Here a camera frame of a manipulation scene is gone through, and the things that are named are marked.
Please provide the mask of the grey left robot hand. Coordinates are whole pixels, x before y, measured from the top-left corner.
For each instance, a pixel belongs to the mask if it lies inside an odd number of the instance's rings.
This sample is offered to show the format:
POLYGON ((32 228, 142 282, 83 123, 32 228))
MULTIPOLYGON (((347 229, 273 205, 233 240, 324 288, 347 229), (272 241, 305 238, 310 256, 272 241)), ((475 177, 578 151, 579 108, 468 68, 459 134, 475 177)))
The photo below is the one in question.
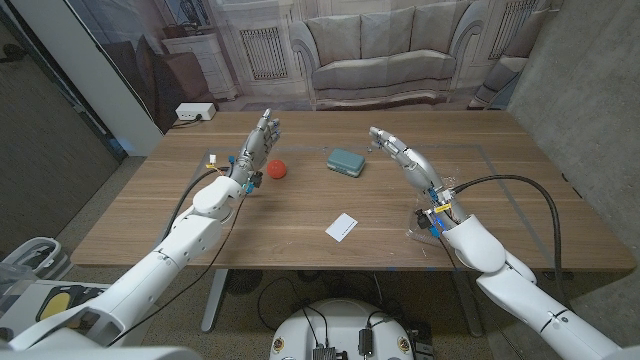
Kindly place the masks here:
POLYGON ((264 166, 272 147, 280 138, 279 123, 278 118, 271 117, 271 109, 266 109, 241 147, 229 175, 231 179, 245 185, 264 166))

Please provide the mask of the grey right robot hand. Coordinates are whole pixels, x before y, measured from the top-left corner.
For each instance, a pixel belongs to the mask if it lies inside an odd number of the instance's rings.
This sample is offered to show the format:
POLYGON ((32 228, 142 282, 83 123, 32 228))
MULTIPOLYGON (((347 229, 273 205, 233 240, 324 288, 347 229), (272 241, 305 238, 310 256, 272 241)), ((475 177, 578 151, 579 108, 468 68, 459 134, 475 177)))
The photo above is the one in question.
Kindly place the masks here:
POLYGON ((398 137, 377 127, 371 127, 369 135, 372 145, 382 149, 399 164, 405 178, 416 190, 429 194, 430 189, 438 190, 444 186, 430 162, 398 137))

